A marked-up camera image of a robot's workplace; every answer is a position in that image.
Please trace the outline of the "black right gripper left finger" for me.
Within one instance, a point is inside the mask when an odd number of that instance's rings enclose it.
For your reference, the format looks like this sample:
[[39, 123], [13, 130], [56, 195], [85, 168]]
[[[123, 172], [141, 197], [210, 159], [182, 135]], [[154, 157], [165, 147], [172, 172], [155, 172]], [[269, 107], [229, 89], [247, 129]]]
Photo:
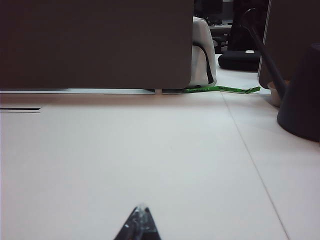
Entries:
[[141, 240], [143, 236], [143, 211], [136, 206], [114, 238], [115, 240]]

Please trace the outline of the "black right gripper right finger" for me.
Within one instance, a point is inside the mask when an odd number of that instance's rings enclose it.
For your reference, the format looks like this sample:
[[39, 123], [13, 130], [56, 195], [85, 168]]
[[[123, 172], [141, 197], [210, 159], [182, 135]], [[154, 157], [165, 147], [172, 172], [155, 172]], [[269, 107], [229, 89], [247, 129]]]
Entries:
[[151, 210], [146, 205], [141, 205], [140, 229], [142, 231], [141, 240], [160, 240], [160, 234], [153, 219]]

